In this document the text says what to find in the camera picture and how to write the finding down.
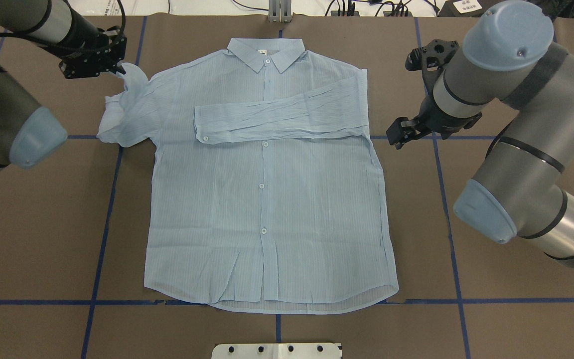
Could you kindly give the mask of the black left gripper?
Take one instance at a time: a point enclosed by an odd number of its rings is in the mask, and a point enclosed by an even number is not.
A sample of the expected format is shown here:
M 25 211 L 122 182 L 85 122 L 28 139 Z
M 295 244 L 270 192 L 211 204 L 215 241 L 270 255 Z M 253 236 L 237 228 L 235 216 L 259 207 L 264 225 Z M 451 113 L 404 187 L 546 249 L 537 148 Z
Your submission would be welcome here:
M 102 73 L 113 73 L 116 76 L 126 74 L 121 64 L 127 45 L 123 30 L 119 26 L 102 30 L 98 40 L 100 47 L 108 45 L 109 48 L 61 60 L 59 69 L 66 79 L 87 79 L 98 77 Z

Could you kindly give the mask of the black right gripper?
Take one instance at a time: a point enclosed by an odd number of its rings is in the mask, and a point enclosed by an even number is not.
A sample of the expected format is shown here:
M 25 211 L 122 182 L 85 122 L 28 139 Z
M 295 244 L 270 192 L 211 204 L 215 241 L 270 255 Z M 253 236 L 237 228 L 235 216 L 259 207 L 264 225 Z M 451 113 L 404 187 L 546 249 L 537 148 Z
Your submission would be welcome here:
M 406 57 L 405 69 L 421 71 L 428 94 L 414 118 L 398 117 L 387 128 L 390 146 L 400 150 L 406 143 L 431 133 L 447 139 L 461 129 L 471 128 L 479 120 L 483 105 L 460 98 L 446 83 L 446 66 L 458 50 L 457 41 L 433 39 Z

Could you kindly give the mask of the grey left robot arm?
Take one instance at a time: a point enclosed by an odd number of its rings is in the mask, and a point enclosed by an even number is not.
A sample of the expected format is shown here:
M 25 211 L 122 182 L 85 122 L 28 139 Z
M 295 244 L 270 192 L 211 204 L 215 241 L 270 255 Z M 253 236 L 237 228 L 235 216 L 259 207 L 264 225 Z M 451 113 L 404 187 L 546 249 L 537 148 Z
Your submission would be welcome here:
M 0 0 L 0 39 L 24 39 L 54 55 L 66 79 L 123 74 L 126 14 L 121 1 L 118 7 L 121 24 L 102 29 L 66 0 Z M 67 137 L 54 114 L 0 66 L 0 172 L 34 167 Z

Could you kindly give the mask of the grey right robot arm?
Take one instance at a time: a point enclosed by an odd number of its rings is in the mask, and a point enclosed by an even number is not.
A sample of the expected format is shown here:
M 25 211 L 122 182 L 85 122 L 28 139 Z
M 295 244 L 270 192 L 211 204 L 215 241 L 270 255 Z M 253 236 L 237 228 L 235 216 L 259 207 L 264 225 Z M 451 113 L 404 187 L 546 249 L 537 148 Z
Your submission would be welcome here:
M 490 7 L 462 43 L 412 50 L 428 94 L 414 118 L 397 118 L 390 145 L 470 129 L 499 100 L 518 111 L 497 135 L 453 211 L 488 239 L 523 238 L 574 269 L 574 196 L 558 179 L 574 159 L 574 55 L 553 40 L 552 20 L 524 0 Z

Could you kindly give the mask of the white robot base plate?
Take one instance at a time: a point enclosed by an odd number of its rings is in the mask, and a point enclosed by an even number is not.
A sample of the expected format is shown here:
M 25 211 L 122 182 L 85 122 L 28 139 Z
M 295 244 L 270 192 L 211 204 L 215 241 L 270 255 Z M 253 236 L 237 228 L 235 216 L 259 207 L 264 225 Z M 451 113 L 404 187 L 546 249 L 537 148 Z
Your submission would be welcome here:
M 342 359 L 337 343 L 256 343 L 217 345 L 212 359 Z

